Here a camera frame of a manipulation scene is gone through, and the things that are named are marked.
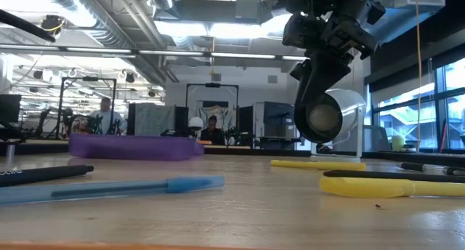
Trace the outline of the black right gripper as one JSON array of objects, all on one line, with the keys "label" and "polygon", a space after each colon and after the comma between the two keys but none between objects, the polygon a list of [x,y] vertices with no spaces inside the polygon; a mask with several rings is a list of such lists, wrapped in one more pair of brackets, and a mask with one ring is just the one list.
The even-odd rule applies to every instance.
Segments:
[{"label": "black right gripper", "polygon": [[306,107],[351,71],[344,59],[350,49],[359,51],[363,59],[376,51],[379,43],[363,25],[377,23],[385,13],[376,1],[347,0],[327,20],[314,12],[292,14],[282,43],[310,55],[289,73],[299,81],[295,110]]}]

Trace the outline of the slim yellow marker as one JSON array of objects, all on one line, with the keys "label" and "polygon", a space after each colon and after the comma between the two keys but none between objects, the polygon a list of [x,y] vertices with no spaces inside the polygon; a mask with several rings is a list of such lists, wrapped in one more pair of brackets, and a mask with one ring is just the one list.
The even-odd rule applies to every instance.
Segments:
[{"label": "slim yellow marker", "polygon": [[330,162],[330,161],[282,161],[271,160],[272,166],[302,168],[302,169],[317,169],[317,170],[350,170],[350,171],[365,171],[366,165],[358,162]]}]

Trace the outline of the yellow highlighter with cap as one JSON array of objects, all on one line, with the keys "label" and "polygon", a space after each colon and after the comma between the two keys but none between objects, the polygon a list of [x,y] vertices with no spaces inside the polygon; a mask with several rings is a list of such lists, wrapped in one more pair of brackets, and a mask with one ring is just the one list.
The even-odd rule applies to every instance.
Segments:
[{"label": "yellow highlighter with cap", "polygon": [[465,197],[464,183],[321,177],[319,185],[326,193],[352,198],[397,198],[415,195]]}]

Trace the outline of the black and clear pen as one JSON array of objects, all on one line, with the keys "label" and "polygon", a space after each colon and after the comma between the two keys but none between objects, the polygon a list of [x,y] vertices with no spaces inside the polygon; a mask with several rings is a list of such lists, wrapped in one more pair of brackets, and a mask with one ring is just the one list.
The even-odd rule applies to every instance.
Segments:
[{"label": "black and clear pen", "polygon": [[431,164],[418,164],[418,163],[407,163],[402,162],[399,164],[401,169],[416,171],[416,172],[426,172],[426,173],[442,173],[448,176],[460,176],[465,177],[465,168],[456,168],[451,166],[438,166]]}]

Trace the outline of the purple plastic supply box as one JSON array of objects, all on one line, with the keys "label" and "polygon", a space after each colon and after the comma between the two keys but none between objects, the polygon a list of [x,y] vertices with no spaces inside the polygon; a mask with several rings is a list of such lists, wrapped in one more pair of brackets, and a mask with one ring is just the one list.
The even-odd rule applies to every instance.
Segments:
[{"label": "purple plastic supply box", "polygon": [[184,161],[204,154],[204,146],[187,137],[118,136],[72,133],[69,153],[79,158]]}]

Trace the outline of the blue capped ballpoint pen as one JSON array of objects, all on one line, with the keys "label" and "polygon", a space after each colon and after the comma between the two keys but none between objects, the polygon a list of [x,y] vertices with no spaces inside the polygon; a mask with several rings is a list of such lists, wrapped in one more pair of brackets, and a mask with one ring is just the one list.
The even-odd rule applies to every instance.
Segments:
[{"label": "blue capped ballpoint pen", "polygon": [[43,185],[0,188],[0,205],[67,201],[111,196],[186,193],[194,190],[220,188],[222,176],[177,177],[159,181],[93,182],[68,185]]}]

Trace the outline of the black pen with white print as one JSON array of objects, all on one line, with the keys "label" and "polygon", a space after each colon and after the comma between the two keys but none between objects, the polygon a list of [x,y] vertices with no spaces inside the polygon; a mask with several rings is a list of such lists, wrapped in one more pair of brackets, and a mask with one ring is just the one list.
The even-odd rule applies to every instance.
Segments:
[{"label": "black pen with white print", "polygon": [[0,188],[58,180],[68,177],[78,177],[93,171],[94,167],[87,165],[5,171],[0,172]]}]

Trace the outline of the grey ceiling box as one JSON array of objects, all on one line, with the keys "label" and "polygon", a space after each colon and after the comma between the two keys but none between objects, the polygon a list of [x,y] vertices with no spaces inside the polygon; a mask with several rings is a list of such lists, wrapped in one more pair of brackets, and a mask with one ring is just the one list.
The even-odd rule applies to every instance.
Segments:
[{"label": "grey ceiling box", "polygon": [[258,0],[236,0],[235,1],[235,18],[255,20],[259,14]]}]

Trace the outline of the white cylindrical table fan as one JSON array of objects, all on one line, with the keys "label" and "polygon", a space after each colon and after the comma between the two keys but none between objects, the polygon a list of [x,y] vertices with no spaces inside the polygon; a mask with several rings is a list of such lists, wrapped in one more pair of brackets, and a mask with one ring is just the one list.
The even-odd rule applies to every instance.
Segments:
[{"label": "white cylindrical table fan", "polygon": [[[294,123],[301,136],[312,143],[311,161],[359,163],[363,151],[363,119],[366,102],[357,92],[348,89],[329,89],[308,101],[297,100],[294,106]],[[353,156],[320,153],[317,145],[325,145],[356,134],[356,151]]]}]

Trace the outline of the black panel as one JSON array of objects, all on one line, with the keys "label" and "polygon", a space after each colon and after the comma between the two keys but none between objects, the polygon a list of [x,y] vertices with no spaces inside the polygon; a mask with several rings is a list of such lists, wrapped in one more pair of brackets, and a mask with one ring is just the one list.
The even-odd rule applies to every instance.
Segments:
[{"label": "black panel", "polygon": [[254,106],[246,106],[239,108],[239,132],[253,134],[254,133]]}]

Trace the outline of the pale yellow cup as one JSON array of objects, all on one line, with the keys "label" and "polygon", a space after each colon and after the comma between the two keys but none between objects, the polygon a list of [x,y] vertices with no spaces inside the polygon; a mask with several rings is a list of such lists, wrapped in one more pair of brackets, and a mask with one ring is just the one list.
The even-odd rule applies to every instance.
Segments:
[{"label": "pale yellow cup", "polygon": [[401,135],[392,135],[391,143],[392,143],[392,151],[400,152],[404,148],[405,139]]}]

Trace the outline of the seated person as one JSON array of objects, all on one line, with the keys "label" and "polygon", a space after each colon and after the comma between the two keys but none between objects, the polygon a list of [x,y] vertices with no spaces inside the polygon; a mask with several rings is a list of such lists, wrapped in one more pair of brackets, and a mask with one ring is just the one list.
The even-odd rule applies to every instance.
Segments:
[{"label": "seated person", "polygon": [[216,116],[208,119],[207,127],[201,131],[201,140],[210,141],[212,145],[225,145],[222,130],[217,128]]}]

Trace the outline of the grey partition panel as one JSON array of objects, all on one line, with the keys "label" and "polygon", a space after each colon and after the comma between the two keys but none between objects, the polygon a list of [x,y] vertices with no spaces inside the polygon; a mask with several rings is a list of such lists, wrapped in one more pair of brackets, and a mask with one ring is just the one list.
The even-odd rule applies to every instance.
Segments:
[{"label": "grey partition panel", "polygon": [[131,103],[127,119],[127,134],[160,136],[174,129],[175,107],[152,103]]}]

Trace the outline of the black ceiling sensor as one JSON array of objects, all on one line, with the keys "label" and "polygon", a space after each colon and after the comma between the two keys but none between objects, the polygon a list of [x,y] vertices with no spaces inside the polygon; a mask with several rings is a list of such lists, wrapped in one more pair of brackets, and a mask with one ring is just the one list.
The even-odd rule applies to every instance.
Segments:
[{"label": "black ceiling sensor", "polygon": [[59,15],[47,15],[41,21],[40,27],[51,35],[58,35],[65,23],[66,19],[64,17]]}]

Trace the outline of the black monitor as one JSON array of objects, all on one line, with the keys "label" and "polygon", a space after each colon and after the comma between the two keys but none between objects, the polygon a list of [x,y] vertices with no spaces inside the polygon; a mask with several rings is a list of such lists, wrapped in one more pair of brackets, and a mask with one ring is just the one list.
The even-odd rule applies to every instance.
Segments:
[{"label": "black monitor", "polygon": [[20,94],[0,94],[0,122],[18,122],[21,97]]}]

